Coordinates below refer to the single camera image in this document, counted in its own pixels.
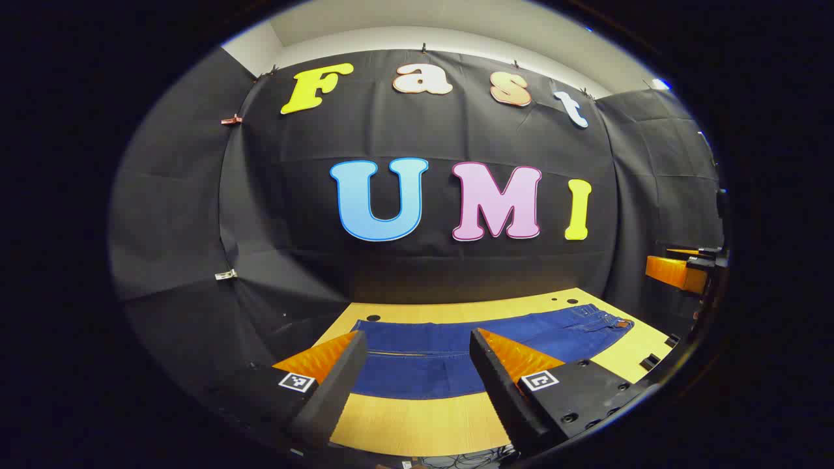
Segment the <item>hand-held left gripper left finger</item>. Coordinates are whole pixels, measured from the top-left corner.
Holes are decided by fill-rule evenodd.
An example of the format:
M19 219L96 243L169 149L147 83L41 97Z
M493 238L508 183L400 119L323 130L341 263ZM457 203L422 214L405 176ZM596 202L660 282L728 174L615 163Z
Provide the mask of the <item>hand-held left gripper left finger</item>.
M355 330L274 365L233 372L208 387L208 401L256 442L321 451L330 444L366 357L366 333Z

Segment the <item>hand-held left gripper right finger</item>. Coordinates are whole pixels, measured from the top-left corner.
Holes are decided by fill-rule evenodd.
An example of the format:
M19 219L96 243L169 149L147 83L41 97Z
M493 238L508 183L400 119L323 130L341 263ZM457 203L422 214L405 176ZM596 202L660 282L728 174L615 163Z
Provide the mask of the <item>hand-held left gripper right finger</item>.
M593 360L563 363L483 328L470 358L513 448L532 457L601 425L647 389Z

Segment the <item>blue jeans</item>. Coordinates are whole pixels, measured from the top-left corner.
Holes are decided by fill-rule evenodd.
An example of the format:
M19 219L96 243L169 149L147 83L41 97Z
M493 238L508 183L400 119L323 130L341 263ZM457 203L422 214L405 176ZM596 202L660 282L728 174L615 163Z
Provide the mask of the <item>blue jeans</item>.
M479 322L400 324L359 320L367 357L352 392L366 397L435 400L482 393L470 334L482 328L561 362L590 359L633 328L593 305Z

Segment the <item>black backdrop cloth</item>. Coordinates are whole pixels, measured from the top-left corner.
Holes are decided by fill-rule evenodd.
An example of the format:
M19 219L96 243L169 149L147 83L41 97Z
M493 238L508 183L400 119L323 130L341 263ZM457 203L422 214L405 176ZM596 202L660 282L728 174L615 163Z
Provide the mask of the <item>black backdrop cloth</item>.
M220 124L235 113L242 124ZM134 134L108 248L138 338L205 400L310 347L350 303L577 287L644 318L647 256L723 243L718 186L669 91L592 100L449 51L356 51L255 78L218 50Z

